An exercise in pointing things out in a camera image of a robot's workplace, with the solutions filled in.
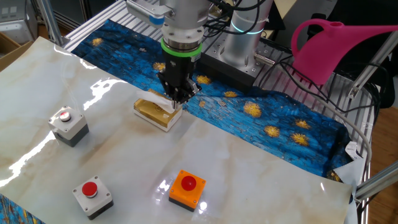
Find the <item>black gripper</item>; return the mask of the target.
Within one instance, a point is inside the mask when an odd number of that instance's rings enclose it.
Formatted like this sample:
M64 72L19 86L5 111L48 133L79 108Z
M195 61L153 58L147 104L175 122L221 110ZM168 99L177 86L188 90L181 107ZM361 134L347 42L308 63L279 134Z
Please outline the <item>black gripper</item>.
M194 64L191 57L165 56L165 72L158 72L157 77L173 105L186 103L202 90L199 84L189 78Z

